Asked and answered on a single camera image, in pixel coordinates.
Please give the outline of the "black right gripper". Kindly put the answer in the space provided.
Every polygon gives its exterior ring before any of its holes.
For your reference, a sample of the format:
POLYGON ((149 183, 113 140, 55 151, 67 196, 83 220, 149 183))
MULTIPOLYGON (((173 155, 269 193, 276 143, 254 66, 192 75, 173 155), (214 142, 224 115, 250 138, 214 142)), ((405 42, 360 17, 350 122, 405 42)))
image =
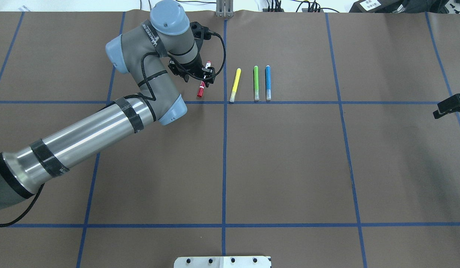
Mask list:
POLYGON ((460 93, 437 103, 437 110, 434 111, 434 118, 439 119, 446 114, 455 112, 460 112, 460 93))

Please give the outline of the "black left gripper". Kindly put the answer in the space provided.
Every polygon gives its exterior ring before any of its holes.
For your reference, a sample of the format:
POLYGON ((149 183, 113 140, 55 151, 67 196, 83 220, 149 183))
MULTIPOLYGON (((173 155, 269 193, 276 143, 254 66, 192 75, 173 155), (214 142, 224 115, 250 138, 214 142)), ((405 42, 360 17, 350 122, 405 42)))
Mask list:
POLYGON ((189 63, 179 63, 174 56, 169 56, 168 68, 174 75, 181 77, 185 83, 187 83, 190 78, 203 82, 205 85, 210 85, 215 82, 215 68, 205 67, 200 56, 197 56, 189 63))

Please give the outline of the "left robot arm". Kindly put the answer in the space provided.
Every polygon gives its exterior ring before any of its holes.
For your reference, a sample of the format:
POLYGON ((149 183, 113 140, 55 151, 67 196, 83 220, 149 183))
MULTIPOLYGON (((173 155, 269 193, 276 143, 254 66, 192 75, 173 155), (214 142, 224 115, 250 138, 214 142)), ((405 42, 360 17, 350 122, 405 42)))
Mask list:
POLYGON ((174 0, 162 0, 149 19, 106 44, 120 73, 129 73, 139 92, 118 98, 89 117, 15 153, 0 153, 0 210, 38 195, 52 178, 99 151, 139 133, 153 122, 170 124, 187 113, 171 75, 212 84, 219 74, 201 59, 204 40, 220 35, 190 22, 174 0))

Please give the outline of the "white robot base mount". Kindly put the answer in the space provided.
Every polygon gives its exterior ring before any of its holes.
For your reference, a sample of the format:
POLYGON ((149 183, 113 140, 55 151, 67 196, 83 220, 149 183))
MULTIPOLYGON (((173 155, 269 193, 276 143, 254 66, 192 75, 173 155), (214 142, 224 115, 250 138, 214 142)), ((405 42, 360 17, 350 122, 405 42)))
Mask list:
POLYGON ((270 256, 182 256, 174 268, 271 268, 270 256))

